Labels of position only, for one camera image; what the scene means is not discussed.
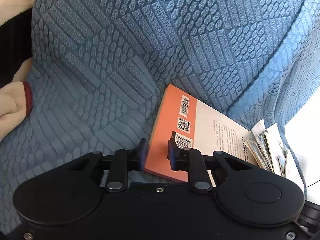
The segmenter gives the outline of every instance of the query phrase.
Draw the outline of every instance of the white surface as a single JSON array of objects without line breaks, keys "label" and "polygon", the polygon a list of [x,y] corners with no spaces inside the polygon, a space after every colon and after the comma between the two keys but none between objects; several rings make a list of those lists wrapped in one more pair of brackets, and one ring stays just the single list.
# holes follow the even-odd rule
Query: white surface
[{"label": "white surface", "polygon": [[320,89],[313,94],[285,127],[285,136],[299,160],[307,187],[320,180],[319,109]]},{"label": "white surface", "polygon": [[310,187],[307,187],[307,192],[308,200],[320,205],[320,181]]}]

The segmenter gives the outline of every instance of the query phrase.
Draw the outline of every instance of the black robotic gripper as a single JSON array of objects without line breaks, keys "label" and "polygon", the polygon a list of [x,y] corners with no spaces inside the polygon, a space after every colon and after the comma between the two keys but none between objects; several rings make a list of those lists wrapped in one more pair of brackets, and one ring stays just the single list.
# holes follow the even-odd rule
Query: black robotic gripper
[{"label": "black robotic gripper", "polygon": [[[187,183],[128,187],[128,172],[144,167],[145,139],[134,150],[114,155],[91,152],[15,190],[13,204],[22,223],[6,238],[317,239],[320,207],[305,201],[293,182],[225,152],[201,155],[179,149],[173,139],[168,146],[171,168],[188,172]],[[109,173],[101,187],[105,170]]]}]

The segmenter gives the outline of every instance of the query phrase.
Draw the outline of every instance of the metal screw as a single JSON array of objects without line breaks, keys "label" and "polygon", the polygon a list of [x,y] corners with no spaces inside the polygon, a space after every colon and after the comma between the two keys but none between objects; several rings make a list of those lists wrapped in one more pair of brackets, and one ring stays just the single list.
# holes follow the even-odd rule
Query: metal screw
[{"label": "metal screw", "polygon": [[111,190],[118,190],[123,187],[123,184],[119,181],[112,181],[108,183],[107,187],[108,189],[111,189]]},{"label": "metal screw", "polygon": [[156,188],[156,192],[163,192],[164,191],[164,188],[163,187],[157,187]]},{"label": "metal screw", "polygon": [[287,240],[294,240],[296,238],[296,233],[295,232],[289,232],[286,234],[285,238]]},{"label": "metal screw", "polygon": [[23,238],[25,240],[32,240],[33,239],[33,234],[32,233],[24,233]]},{"label": "metal screw", "polygon": [[199,190],[205,190],[205,189],[208,189],[210,188],[210,184],[208,182],[205,182],[205,181],[198,181],[196,184],[195,184],[195,187]]}]

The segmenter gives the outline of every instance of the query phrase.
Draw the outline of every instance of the blue textured fabric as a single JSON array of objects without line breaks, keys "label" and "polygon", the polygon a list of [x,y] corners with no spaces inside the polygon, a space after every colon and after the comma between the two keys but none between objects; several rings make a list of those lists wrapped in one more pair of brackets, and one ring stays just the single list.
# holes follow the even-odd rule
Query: blue textured fabric
[{"label": "blue textured fabric", "polygon": [[[149,138],[167,84],[250,129],[319,86],[319,0],[36,0],[30,117],[0,143],[0,230],[17,186]],[[159,182],[143,172],[130,180]]]}]

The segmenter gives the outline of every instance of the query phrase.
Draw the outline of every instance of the orange book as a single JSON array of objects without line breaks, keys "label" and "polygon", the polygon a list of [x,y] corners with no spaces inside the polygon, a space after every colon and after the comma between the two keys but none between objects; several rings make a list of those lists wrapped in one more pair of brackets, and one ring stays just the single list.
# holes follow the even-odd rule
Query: orange book
[{"label": "orange book", "polygon": [[174,181],[188,181],[187,172],[171,170],[167,159],[170,138],[175,139],[179,148],[195,148],[203,155],[221,150],[257,165],[244,144],[249,133],[227,116],[170,84],[153,127],[145,171]]}]

